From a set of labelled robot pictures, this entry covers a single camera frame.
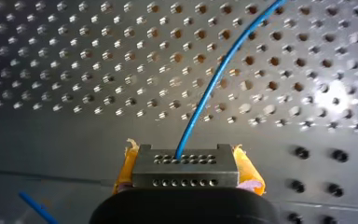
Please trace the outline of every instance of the gray metal surface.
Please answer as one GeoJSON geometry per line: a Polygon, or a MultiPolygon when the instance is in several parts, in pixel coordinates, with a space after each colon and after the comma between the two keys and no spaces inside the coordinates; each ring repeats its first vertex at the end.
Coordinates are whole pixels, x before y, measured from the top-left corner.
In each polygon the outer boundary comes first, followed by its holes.
{"type": "Polygon", "coordinates": [[[140,145],[132,170],[134,187],[231,187],[239,183],[239,172],[230,145],[216,149],[188,149],[181,160],[173,150],[140,145]]]}
{"type": "MultiPolygon", "coordinates": [[[[219,58],[271,3],[82,2],[0,1],[0,171],[112,184],[128,137],[175,148],[219,58]]],[[[288,1],[259,27],[188,148],[222,142],[244,145],[282,212],[328,204],[358,217],[358,0],[288,1]]]]}

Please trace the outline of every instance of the metal plate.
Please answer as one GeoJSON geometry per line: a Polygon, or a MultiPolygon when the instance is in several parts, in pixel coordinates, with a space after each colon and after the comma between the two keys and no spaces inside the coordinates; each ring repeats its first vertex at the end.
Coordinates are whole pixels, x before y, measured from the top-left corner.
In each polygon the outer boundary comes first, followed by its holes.
{"type": "Polygon", "coordinates": [[[140,145],[132,185],[140,188],[236,188],[239,172],[229,144],[215,149],[187,149],[180,160],[173,150],[140,145]]]}
{"type": "MultiPolygon", "coordinates": [[[[113,183],[128,137],[175,148],[218,60],[271,3],[82,2],[0,1],[0,171],[113,183]]],[[[188,147],[217,143],[244,145],[273,201],[358,208],[358,1],[289,1],[259,27],[188,147]]]]}

